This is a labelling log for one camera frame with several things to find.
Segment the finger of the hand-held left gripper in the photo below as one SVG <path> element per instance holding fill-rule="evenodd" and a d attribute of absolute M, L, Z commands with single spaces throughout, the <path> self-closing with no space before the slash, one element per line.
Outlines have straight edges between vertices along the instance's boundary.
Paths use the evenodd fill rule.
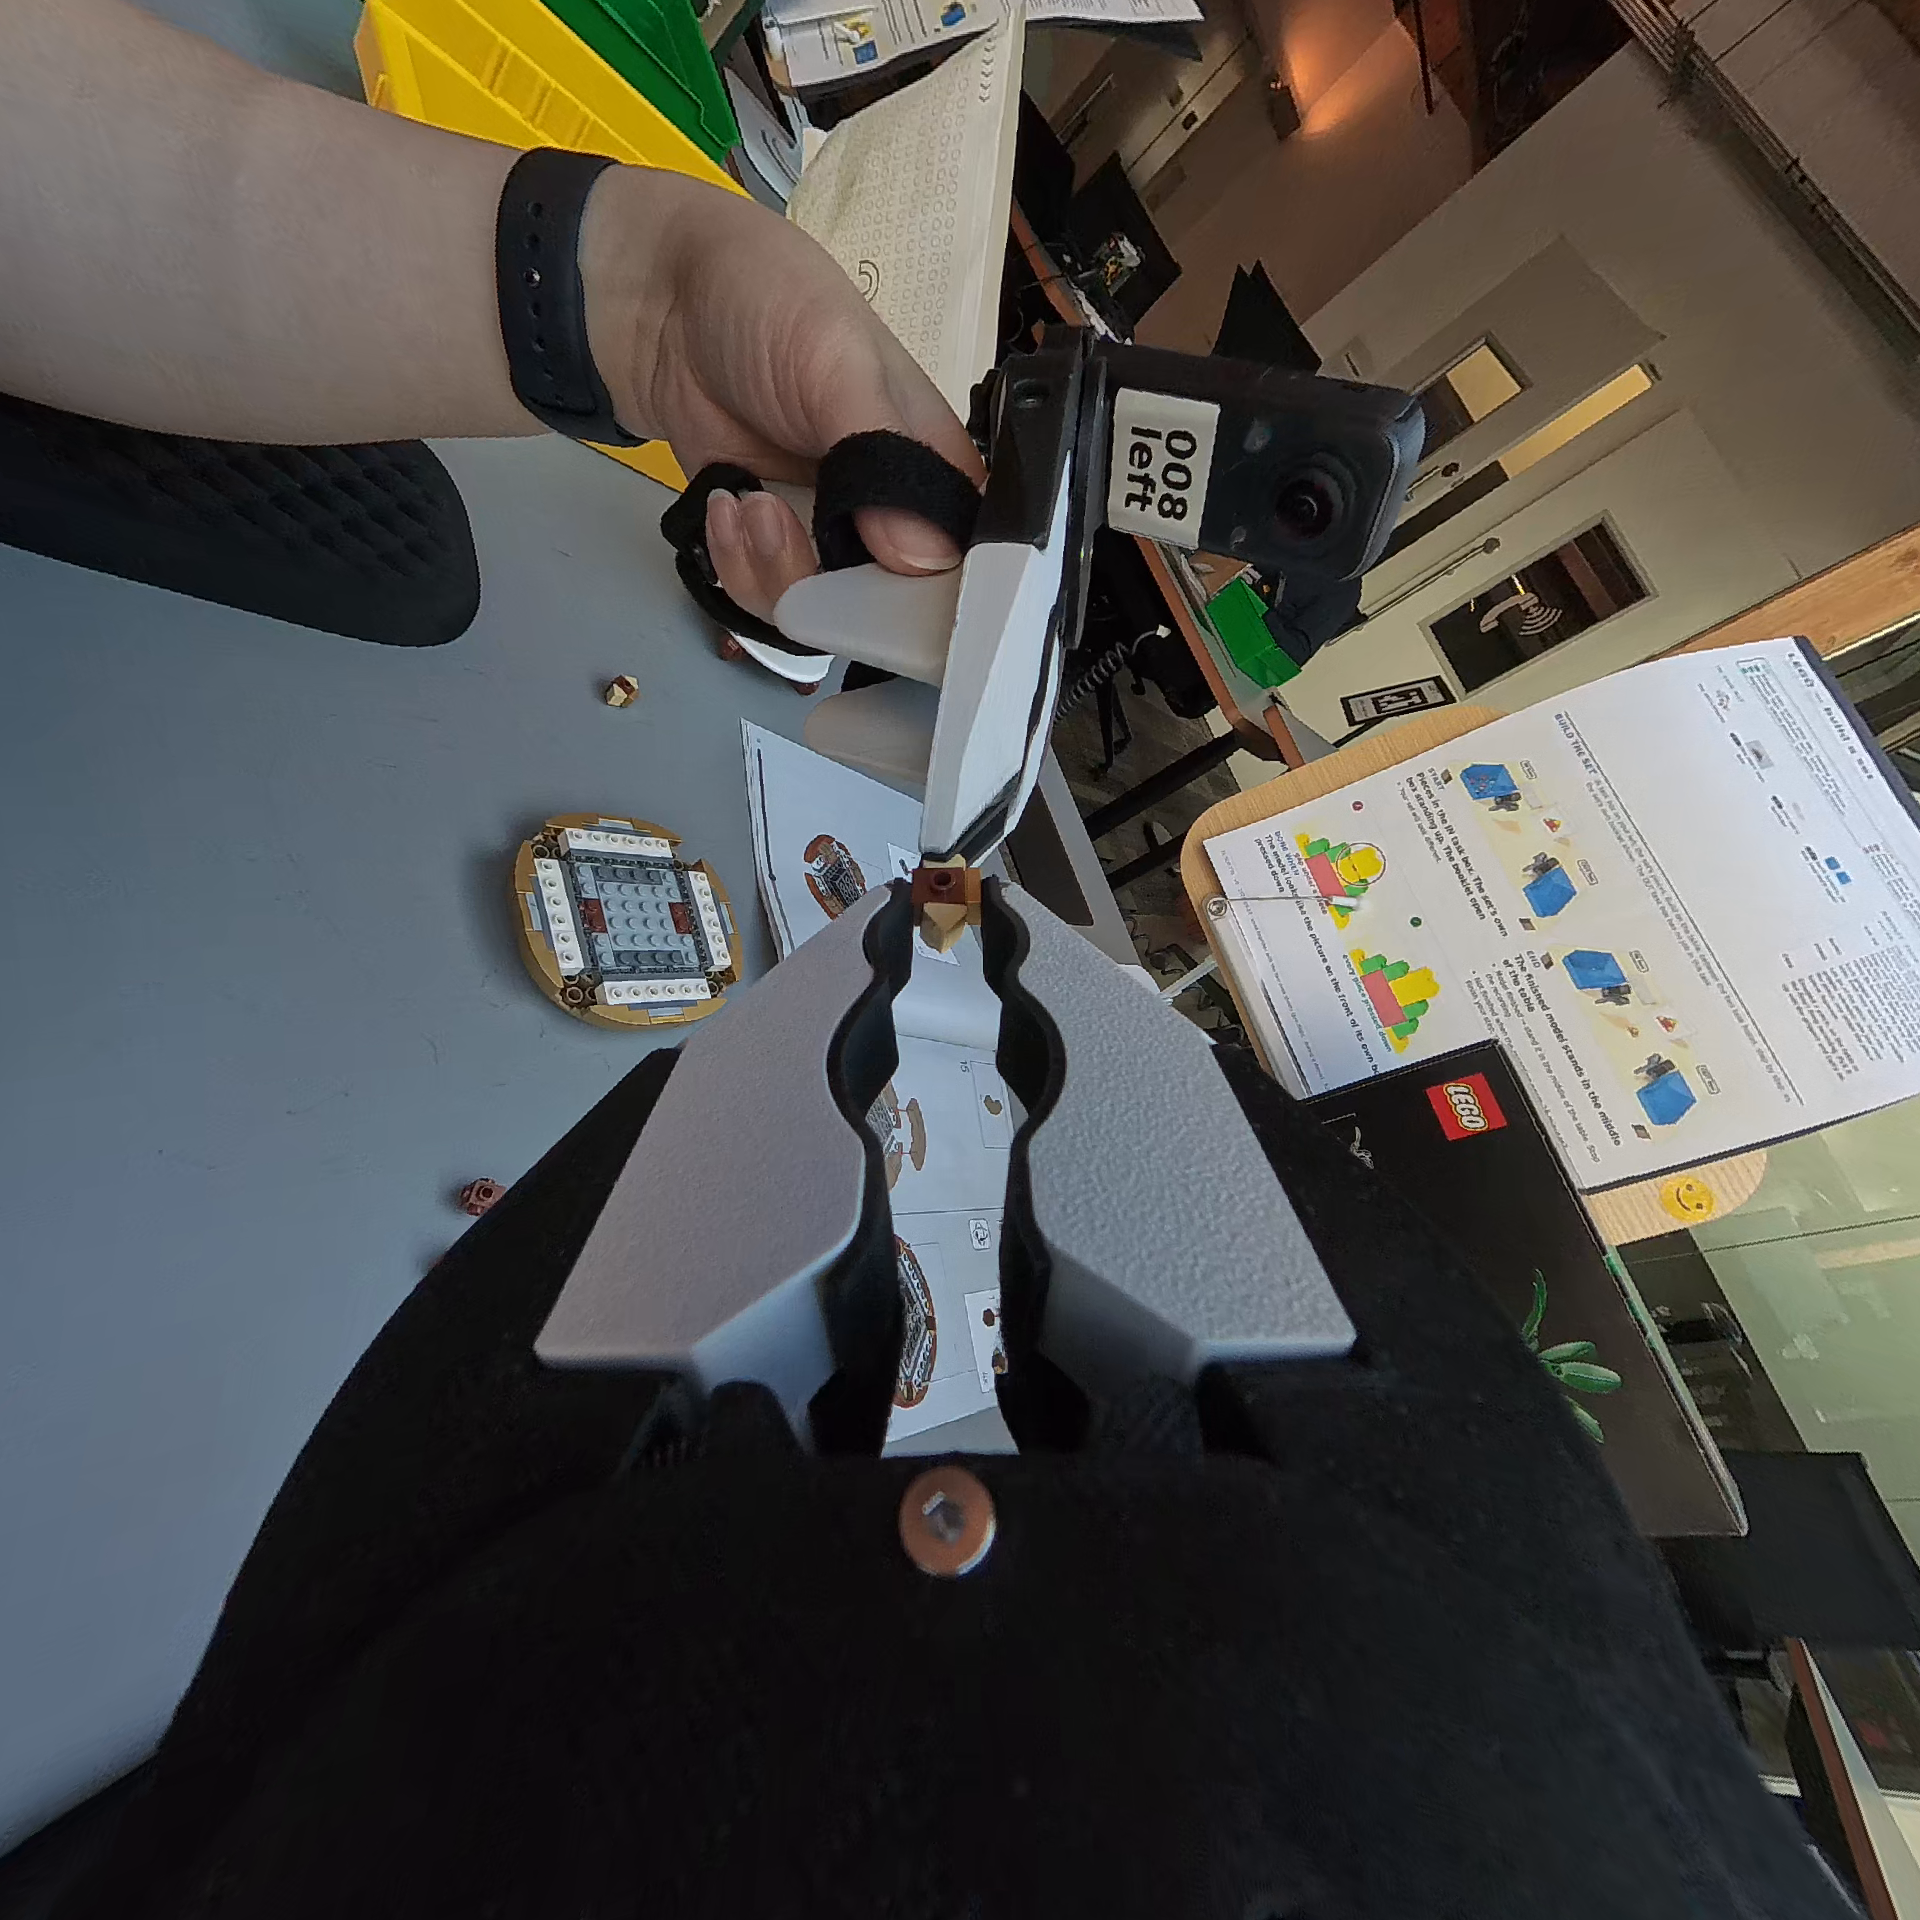
<path fill-rule="evenodd" d="M 963 730 L 956 849 L 969 864 L 1002 846 L 1034 794 L 1064 672 L 1061 621 L 1002 637 Z"/>
<path fill-rule="evenodd" d="M 985 541 L 968 552 L 929 753 L 918 832 L 925 856 L 963 856 L 956 849 L 963 730 L 974 697 L 985 688 L 1002 637 L 1059 621 L 1072 493 L 1074 479 L 1067 465 L 1053 492 L 1043 544 Z"/>

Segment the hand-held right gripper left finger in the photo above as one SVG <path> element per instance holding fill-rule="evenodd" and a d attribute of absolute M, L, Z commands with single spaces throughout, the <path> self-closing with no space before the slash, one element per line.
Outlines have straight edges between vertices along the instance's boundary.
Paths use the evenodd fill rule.
<path fill-rule="evenodd" d="M 680 1048 L 534 1338 L 545 1365 L 757 1382 L 802 1445 L 882 1450 L 904 1297 L 869 1110 L 913 938 L 909 890 L 880 886 Z"/>

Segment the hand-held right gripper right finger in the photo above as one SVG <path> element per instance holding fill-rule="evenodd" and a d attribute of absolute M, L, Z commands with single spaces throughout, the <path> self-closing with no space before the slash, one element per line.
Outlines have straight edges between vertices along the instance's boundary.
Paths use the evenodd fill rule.
<path fill-rule="evenodd" d="M 1018 885 L 985 881 L 980 943 L 1024 1114 L 1000 1253 L 1016 1447 L 1080 1448 L 1140 1385 L 1348 1357 L 1354 1321 L 1204 1032 Z"/>

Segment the round lego base model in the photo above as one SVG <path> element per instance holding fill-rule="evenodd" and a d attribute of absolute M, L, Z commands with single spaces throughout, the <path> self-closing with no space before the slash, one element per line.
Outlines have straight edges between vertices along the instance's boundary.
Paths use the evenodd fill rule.
<path fill-rule="evenodd" d="M 732 897 L 656 822 L 565 814 L 514 856 L 518 950 L 555 1008 L 618 1031 L 681 1025 L 739 983 Z"/>

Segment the person's left forearm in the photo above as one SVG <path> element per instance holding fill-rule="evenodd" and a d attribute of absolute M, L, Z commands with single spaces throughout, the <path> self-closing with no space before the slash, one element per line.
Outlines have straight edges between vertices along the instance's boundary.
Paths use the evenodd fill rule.
<path fill-rule="evenodd" d="M 2 389 L 218 441 L 530 437 L 496 317 L 512 151 L 132 5 L 2 5 Z"/>

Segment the lego instruction booklet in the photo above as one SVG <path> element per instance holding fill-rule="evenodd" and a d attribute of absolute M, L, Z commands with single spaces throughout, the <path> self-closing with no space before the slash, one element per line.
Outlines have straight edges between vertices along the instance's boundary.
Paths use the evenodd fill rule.
<path fill-rule="evenodd" d="M 760 901 L 789 956 L 913 872 L 921 804 L 764 726 L 741 733 Z M 904 1294 L 890 1456 L 1018 1447 L 997 1382 L 1002 1204 L 1024 1110 L 997 1069 L 1000 1015 L 974 930 L 947 952 L 915 941 L 894 1001 L 896 1066 L 869 1114 Z"/>

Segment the beige paper lego bag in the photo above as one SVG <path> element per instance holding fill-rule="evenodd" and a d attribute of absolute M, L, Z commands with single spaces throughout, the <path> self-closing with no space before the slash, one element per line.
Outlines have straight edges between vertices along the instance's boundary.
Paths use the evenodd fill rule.
<path fill-rule="evenodd" d="M 786 206 L 960 416 L 1000 356 L 1021 63 L 1024 6 L 1013 5 L 828 133 Z"/>

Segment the black lego set box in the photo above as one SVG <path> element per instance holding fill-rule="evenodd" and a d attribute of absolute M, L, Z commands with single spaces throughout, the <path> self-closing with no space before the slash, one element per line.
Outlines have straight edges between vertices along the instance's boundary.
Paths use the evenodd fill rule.
<path fill-rule="evenodd" d="M 1312 1094 L 1305 1109 L 1466 1258 L 1645 1535 L 1744 1535 L 1737 1481 L 1497 1041 Z"/>

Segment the person's left hand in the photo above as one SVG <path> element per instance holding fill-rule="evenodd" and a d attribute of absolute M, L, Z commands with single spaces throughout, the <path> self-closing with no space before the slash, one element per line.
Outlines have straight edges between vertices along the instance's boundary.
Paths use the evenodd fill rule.
<path fill-rule="evenodd" d="M 982 486 L 963 417 L 840 262 L 773 209 L 616 166 L 587 197 L 578 260 L 616 417 L 673 446 L 685 476 L 736 463 L 800 486 L 834 442 L 886 429 Z"/>

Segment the green box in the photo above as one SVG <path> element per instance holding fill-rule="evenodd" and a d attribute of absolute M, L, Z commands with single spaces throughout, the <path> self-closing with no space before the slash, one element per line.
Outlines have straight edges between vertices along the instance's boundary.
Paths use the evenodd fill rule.
<path fill-rule="evenodd" d="M 1304 661 L 1275 634 L 1270 612 L 1253 570 L 1235 575 L 1206 600 L 1206 621 L 1237 670 L 1249 681 L 1277 690 L 1304 672 Z"/>

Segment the printed paper sheet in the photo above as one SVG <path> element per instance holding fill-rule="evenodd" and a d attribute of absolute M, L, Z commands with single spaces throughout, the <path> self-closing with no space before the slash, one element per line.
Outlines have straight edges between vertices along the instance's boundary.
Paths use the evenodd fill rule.
<path fill-rule="evenodd" d="M 1204 20 L 1195 1 L 766 1 L 771 63 L 789 90 L 836 88 L 890 63 L 938 57 L 994 30 L 1069 28 L 1107 33 L 1172 37 Z"/>

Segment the wooden sign board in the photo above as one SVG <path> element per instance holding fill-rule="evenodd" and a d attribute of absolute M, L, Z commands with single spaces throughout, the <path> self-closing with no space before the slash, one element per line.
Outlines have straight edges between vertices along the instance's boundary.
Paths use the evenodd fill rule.
<path fill-rule="evenodd" d="M 1235 1009 L 1254 1045 L 1259 1064 L 1274 1072 L 1286 1090 L 1299 1093 L 1296 1084 L 1292 1084 L 1274 1063 L 1274 1050 L 1257 1034 L 1254 1017 L 1251 1012 L 1251 967 L 1230 958 L 1225 946 L 1225 912 L 1221 908 L 1210 908 L 1210 897 L 1221 890 L 1216 864 L 1210 854 L 1210 841 L 1238 826 L 1266 822 L 1274 816 L 1321 800 L 1342 785 L 1378 775 L 1401 760 L 1440 752 L 1452 740 L 1492 724 L 1497 717 L 1501 717 L 1501 713 L 1483 703 L 1453 703 L 1440 711 L 1414 713 L 1357 735 L 1304 768 L 1285 769 L 1264 783 L 1251 785 L 1211 804 L 1188 829 L 1179 854 L 1179 868 L 1192 909 L 1206 933 L 1211 956 L 1219 960 L 1219 970 L 1235 1001 Z M 1742 1153 L 1672 1170 L 1666 1174 L 1649 1177 L 1619 1188 L 1589 1191 L 1582 1201 L 1601 1236 L 1613 1245 L 1625 1245 L 1630 1240 L 1643 1240 L 1683 1226 L 1658 1207 L 1652 1196 L 1652 1186 L 1674 1173 L 1705 1173 L 1716 1186 L 1722 1200 L 1722 1212 L 1714 1218 L 1726 1218 L 1755 1196 L 1766 1166 L 1770 1151 L 1765 1146 L 1752 1146 Z"/>

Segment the black smartwatch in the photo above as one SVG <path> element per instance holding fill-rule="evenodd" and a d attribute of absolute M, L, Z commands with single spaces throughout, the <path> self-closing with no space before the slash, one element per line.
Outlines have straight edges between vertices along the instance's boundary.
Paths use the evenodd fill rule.
<path fill-rule="evenodd" d="M 496 312 L 514 397 L 541 424 L 602 447 L 636 447 L 593 356 L 581 238 L 610 154 L 525 151 L 496 204 Z"/>

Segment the green plastic bin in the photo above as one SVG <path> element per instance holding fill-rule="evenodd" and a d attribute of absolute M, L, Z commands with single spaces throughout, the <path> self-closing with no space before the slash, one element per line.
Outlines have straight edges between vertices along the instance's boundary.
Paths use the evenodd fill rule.
<path fill-rule="evenodd" d="M 690 1 L 547 1 L 576 38 L 716 164 L 739 127 L 726 86 Z"/>

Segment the printed task instruction sheet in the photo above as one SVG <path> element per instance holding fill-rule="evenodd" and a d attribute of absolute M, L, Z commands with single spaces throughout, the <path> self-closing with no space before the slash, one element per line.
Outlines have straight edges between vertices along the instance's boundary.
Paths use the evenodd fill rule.
<path fill-rule="evenodd" d="M 1201 832 L 1289 1093 L 1530 1110 L 1604 1192 L 1915 1094 L 1915 800 L 1801 637 L 1635 665 Z"/>

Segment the yellow plastic bin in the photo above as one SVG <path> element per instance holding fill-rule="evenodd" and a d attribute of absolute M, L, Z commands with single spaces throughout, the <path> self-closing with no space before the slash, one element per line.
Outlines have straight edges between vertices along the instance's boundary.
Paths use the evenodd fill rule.
<path fill-rule="evenodd" d="M 539 1 L 366 1 L 368 102 L 502 148 L 561 148 L 746 190 Z"/>

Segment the black wrist rest pad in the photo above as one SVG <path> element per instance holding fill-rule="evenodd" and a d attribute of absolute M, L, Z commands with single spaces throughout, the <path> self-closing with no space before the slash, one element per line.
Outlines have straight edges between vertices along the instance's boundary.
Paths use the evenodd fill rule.
<path fill-rule="evenodd" d="M 4 396 L 2 541 L 406 648 L 462 637 L 483 600 L 465 497 L 420 441 L 190 439 Z"/>

